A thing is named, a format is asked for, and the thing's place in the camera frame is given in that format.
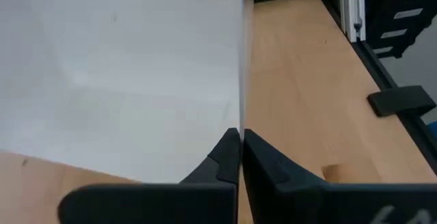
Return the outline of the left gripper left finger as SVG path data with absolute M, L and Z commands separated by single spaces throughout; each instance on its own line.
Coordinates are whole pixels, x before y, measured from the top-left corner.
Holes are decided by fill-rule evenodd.
M 228 129 L 177 184 L 91 184 L 57 207 L 61 224 L 236 224 L 240 135 Z

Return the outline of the black table edge clip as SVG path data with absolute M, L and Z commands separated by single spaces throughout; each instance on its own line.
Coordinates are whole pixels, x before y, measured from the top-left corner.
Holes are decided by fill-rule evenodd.
M 424 115 L 437 104 L 420 85 L 384 89 L 367 96 L 367 101 L 378 117 L 386 117 L 404 111 Z

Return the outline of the silver aluminium profile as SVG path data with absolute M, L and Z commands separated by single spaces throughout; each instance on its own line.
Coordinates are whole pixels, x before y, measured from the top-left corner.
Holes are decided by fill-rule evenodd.
M 341 30 L 353 42 L 366 40 L 365 0 L 339 0 Z

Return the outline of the white plastic basket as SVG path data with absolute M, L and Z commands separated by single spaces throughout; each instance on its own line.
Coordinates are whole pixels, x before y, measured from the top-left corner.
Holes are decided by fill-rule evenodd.
M 244 127 L 253 0 L 0 0 L 0 150 L 179 182 Z

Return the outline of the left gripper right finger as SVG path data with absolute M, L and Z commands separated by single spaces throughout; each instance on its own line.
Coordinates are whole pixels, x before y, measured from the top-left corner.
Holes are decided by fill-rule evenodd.
M 254 224 L 437 224 L 437 184 L 330 183 L 250 129 L 242 169 Z

